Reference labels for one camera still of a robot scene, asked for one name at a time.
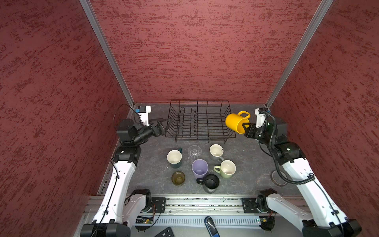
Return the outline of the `yellow mug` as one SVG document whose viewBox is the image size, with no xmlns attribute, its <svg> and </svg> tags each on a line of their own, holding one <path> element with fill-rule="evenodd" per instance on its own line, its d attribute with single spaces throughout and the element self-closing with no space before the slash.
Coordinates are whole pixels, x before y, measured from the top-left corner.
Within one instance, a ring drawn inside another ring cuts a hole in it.
<svg viewBox="0 0 379 237">
<path fill-rule="evenodd" d="M 226 117 L 226 126 L 238 134 L 244 134 L 244 123 L 249 123 L 251 115 L 247 111 L 240 111 L 238 114 L 229 114 Z"/>
</svg>

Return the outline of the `white grey mug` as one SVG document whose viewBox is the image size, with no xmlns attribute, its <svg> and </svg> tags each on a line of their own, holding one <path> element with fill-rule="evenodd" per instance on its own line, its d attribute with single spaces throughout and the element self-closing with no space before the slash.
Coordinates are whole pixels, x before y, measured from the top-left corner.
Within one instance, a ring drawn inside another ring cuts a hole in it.
<svg viewBox="0 0 379 237">
<path fill-rule="evenodd" d="M 224 148 L 219 144 L 213 144 L 209 148 L 209 157 L 213 161 L 224 161 L 225 159 L 222 157 L 224 154 Z"/>
</svg>

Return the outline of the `clear glass cup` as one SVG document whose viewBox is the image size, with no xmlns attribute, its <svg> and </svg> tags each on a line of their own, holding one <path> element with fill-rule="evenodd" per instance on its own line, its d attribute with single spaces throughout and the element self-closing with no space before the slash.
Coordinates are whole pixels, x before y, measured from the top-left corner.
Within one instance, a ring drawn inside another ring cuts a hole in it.
<svg viewBox="0 0 379 237">
<path fill-rule="evenodd" d="M 197 145 L 192 145 L 188 149 L 188 155 L 192 159 L 199 159 L 202 155 L 202 149 Z"/>
</svg>

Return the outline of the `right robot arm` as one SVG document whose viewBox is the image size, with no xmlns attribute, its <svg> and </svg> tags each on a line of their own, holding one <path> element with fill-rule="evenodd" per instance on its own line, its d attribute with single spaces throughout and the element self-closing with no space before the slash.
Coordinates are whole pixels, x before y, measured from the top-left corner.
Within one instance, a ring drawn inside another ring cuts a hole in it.
<svg viewBox="0 0 379 237">
<path fill-rule="evenodd" d="M 267 146 L 275 168 L 288 184 L 294 184 L 301 192 L 309 211 L 304 211 L 285 200 L 277 191 L 259 192 L 256 207 L 261 213 L 278 213 L 293 224 L 304 237 L 356 237 L 362 227 L 350 219 L 335 204 L 314 174 L 300 147 L 287 141 L 284 124 L 267 118 L 260 127 L 243 123 L 245 136 Z"/>
</svg>

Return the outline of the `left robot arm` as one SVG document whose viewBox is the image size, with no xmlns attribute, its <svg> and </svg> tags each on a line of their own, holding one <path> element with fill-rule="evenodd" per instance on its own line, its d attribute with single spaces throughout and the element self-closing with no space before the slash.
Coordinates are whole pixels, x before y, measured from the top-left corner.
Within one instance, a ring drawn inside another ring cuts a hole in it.
<svg viewBox="0 0 379 237">
<path fill-rule="evenodd" d="M 104 199 L 90 224 L 83 225 L 82 237 L 129 237 L 140 212 L 152 205 L 148 189 L 127 196 L 130 180 L 141 155 L 141 145 L 151 137 L 165 135 L 171 119 L 152 119 L 149 125 L 124 119 L 117 127 L 120 146 L 111 159 L 113 172 Z"/>
</svg>

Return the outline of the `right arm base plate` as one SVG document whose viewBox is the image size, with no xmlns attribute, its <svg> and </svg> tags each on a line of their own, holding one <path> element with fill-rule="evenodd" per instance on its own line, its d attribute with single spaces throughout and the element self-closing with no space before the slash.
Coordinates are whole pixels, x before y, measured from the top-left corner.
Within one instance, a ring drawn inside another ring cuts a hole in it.
<svg viewBox="0 0 379 237">
<path fill-rule="evenodd" d="M 241 201 L 245 214 L 270 214 L 272 212 L 263 196 L 242 198 Z"/>
</svg>

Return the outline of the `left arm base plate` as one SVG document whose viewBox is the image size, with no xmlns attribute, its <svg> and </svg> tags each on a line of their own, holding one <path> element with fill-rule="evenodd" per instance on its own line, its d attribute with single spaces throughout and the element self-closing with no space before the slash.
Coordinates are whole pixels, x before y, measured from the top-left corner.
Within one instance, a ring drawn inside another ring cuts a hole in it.
<svg viewBox="0 0 379 237">
<path fill-rule="evenodd" d="M 127 205 L 132 199 L 132 196 L 128 196 L 124 200 L 124 207 L 123 207 L 123 214 L 127 213 Z M 163 197 L 152 197 L 151 201 L 149 201 L 149 205 L 147 205 L 144 209 L 141 210 L 141 214 L 156 214 L 156 213 L 164 213 L 165 212 L 165 205 L 166 205 L 166 198 Z"/>
</svg>

